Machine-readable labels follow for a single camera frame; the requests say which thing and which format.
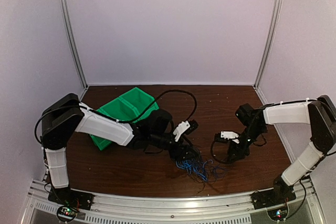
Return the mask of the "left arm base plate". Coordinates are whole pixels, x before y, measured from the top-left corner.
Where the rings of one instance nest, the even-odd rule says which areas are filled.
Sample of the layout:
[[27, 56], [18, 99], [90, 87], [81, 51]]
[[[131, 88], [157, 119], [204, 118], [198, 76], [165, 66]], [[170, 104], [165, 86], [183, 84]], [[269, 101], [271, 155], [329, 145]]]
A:
[[73, 209], [90, 210], [93, 194], [66, 188], [51, 188], [48, 200]]

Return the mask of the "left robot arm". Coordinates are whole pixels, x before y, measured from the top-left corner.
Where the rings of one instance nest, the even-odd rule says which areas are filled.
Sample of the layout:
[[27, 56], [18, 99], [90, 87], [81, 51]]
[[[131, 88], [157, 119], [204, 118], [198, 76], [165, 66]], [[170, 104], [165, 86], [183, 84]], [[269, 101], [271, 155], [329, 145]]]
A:
[[120, 121], [80, 102], [76, 94], [67, 94], [47, 108], [36, 123], [41, 127], [41, 136], [36, 140], [44, 149], [56, 198], [64, 205], [71, 205], [76, 199], [75, 192], [68, 188], [66, 161], [67, 143], [75, 132], [100, 137], [133, 150], [151, 145], [168, 151], [170, 158], [177, 162], [197, 158], [198, 151], [186, 139], [186, 134], [194, 130], [196, 123], [185, 120], [167, 132], [167, 127], [172, 124], [172, 116], [166, 110], [154, 110], [144, 119]]

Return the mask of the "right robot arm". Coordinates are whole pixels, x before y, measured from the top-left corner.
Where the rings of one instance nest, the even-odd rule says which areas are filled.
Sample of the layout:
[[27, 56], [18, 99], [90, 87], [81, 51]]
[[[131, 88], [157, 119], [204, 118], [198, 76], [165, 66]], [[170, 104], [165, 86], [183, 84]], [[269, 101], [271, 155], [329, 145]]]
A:
[[226, 161], [230, 164], [248, 156], [249, 147], [267, 132], [269, 125], [310, 126], [311, 138], [308, 146], [274, 180], [274, 188], [269, 192], [269, 199], [274, 204], [287, 198], [293, 185], [330, 156], [330, 151], [335, 146], [335, 106], [327, 95], [316, 99], [266, 104], [257, 109], [246, 103], [237, 109], [236, 116], [245, 129], [242, 133], [229, 133], [230, 144]]

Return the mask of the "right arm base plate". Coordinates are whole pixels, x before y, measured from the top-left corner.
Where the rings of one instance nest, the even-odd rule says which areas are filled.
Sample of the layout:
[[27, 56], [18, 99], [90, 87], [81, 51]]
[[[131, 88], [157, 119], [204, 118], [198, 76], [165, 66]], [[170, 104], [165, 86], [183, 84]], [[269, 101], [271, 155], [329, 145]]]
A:
[[273, 189], [254, 191], [250, 197], [255, 210], [281, 205], [296, 199], [295, 193], [290, 192], [285, 196], [277, 196]]

